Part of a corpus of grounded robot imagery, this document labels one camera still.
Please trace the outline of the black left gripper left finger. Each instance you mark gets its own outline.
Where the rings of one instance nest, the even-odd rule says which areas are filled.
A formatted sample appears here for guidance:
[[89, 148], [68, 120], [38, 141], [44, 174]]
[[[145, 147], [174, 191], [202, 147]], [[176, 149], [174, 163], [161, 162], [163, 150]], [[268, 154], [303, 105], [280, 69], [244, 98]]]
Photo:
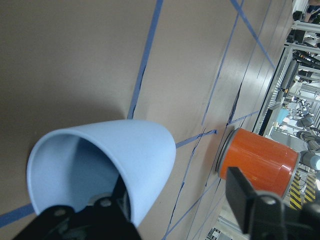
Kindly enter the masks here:
[[111, 193], [95, 197], [76, 212], [71, 206], [56, 205], [38, 217], [36, 240], [140, 240], [131, 221], [129, 195], [119, 176]]

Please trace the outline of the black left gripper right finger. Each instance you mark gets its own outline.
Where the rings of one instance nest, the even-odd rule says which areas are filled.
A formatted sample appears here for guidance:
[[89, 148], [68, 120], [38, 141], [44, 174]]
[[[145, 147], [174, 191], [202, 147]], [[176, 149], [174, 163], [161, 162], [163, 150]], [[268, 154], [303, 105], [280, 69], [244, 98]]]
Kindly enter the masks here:
[[228, 167], [225, 195], [243, 234], [251, 240], [297, 240], [292, 211], [277, 194], [255, 190], [238, 167]]

